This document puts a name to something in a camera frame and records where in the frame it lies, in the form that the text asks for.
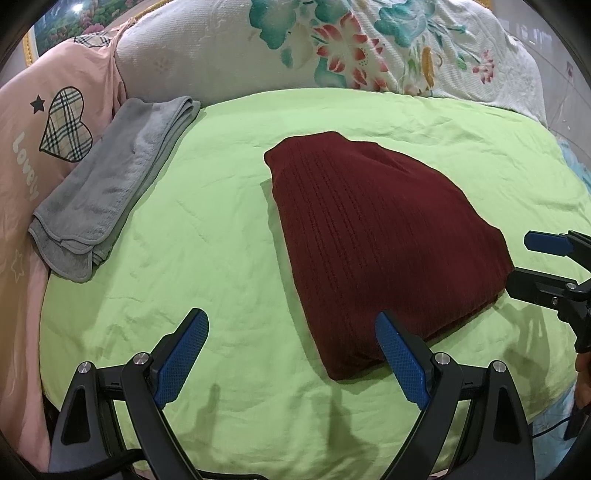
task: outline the gray towel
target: gray towel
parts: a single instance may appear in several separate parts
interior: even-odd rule
[[[199,102],[127,100],[88,155],[33,213],[29,233],[50,268],[84,282],[156,179]]]

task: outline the green bed sheet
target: green bed sheet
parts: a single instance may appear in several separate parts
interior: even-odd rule
[[[198,468],[271,480],[379,478],[418,409],[387,367],[351,381],[327,377],[263,161],[286,137],[330,130],[444,173],[501,229],[515,265],[584,278],[574,262],[523,246],[530,229],[591,232],[590,196],[536,122],[458,100],[344,89],[261,93],[199,113],[91,281],[51,276],[40,344],[49,399],[61,405],[79,362],[124,363],[200,307],[209,338],[165,408]],[[466,364],[505,361],[530,419],[574,380],[573,342],[554,312],[504,294],[433,349]],[[125,407],[118,411],[132,446]],[[438,467],[460,431],[457,421]]]

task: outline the folded maroon garment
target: folded maroon garment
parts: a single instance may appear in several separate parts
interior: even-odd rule
[[[496,300],[513,264],[501,231],[447,177],[335,132],[265,154],[294,282],[330,378],[384,360],[374,320],[391,309],[423,339]]]

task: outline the blue textured pad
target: blue textured pad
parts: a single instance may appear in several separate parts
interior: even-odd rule
[[[565,257],[573,252],[573,244],[564,235],[528,232],[524,238],[527,250]]]
[[[154,394],[154,401],[159,408],[164,408],[167,403],[177,399],[208,333],[209,321],[205,312],[201,311],[158,373],[158,390]]]
[[[407,400],[427,408],[425,372],[384,313],[375,319],[375,336]]]

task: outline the human hand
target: human hand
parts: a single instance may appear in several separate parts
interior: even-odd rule
[[[591,352],[578,354],[574,367],[579,372],[574,386],[574,401],[578,408],[583,408],[591,404]]]

